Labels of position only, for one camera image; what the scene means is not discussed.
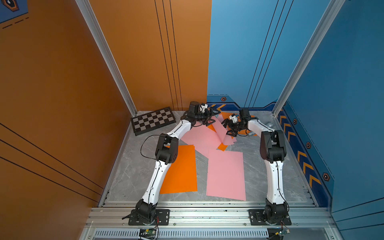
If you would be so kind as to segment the orange paper front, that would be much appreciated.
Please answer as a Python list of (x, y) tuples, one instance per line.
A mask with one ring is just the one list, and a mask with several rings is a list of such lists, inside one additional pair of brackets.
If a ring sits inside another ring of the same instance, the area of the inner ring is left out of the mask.
[(179, 146), (178, 157), (171, 164), (160, 194), (197, 192), (197, 168), (195, 146)]

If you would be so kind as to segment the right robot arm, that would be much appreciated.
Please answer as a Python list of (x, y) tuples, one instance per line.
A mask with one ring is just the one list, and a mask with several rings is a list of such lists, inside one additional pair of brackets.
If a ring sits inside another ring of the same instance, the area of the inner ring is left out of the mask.
[(237, 137), (242, 130), (254, 132), (261, 138), (260, 155), (265, 161), (268, 179), (266, 205), (263, 210), (249, 210), (253, 226), (290, 226), (290, 206), (283, 189), (283, 166), (287, 155), (284, 132), (264, 124), (257, 117), (252, 117), (249, 110), (242, 109), (239, 115), (232, 114), (222, 121), (228, 128), (227, 135)]

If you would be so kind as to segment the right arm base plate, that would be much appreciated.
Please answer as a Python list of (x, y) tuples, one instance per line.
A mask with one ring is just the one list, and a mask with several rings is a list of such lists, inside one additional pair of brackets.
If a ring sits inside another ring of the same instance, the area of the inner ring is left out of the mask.
[(248, 210), (252, 226), (291, 226), (292, 221), (287, 211)]

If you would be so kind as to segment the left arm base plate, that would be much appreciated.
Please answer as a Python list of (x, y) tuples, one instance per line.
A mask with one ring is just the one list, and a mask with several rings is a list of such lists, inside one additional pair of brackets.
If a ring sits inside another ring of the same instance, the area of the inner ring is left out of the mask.
[(137, 210), (132, 210), (128, 217), (129, 226), (167, 226), (170, 220), (170, 210), (156, 209), (155, 212), (150, 213), (148, 216), (139, 214)]

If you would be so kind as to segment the pink paper top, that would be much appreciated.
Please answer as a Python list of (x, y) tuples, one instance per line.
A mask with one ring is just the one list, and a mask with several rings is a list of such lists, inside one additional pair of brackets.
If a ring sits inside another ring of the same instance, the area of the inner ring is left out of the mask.
[(207, 196), (246, 200), (244, 158), (241, 152), (209, 152)]

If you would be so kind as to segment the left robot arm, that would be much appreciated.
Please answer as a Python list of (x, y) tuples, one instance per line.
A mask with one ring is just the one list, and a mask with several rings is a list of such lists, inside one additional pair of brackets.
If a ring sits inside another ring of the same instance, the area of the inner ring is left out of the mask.
[(207, 104), (192, 101), (189, 109), (181, 116), (177, 126), (170, 132), (159, 135), (155, 157), (153, 158), (156, 161), (154, 172), (144, 195), (130, 214), (131, 219), (138, 220), (144, 225), (151, 225), (156, 221), (156, 207), (160, 190), (171, 164), (177, 159), (179, 140), (197, 122), (200, 122), (203, 126), (212, 125), (215, 122), (212, 117), (220, 113), (221, 111), (209, 107)]

